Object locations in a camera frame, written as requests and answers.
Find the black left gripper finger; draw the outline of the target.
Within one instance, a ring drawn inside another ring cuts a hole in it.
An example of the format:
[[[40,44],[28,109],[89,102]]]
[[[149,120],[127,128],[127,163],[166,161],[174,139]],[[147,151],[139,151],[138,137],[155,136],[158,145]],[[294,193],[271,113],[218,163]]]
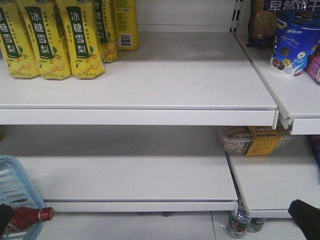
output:
[[[11,206],[6,204],[0,205],[0,227],[5,228],[14,216],[14,211]]]

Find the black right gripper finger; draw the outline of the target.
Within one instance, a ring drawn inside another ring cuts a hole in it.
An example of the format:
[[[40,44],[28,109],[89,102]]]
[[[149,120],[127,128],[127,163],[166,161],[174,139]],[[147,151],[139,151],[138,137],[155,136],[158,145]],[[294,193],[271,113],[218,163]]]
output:
[[[300,199],[293,200],[288,213],[307,240],[320,239],[320,210]]]

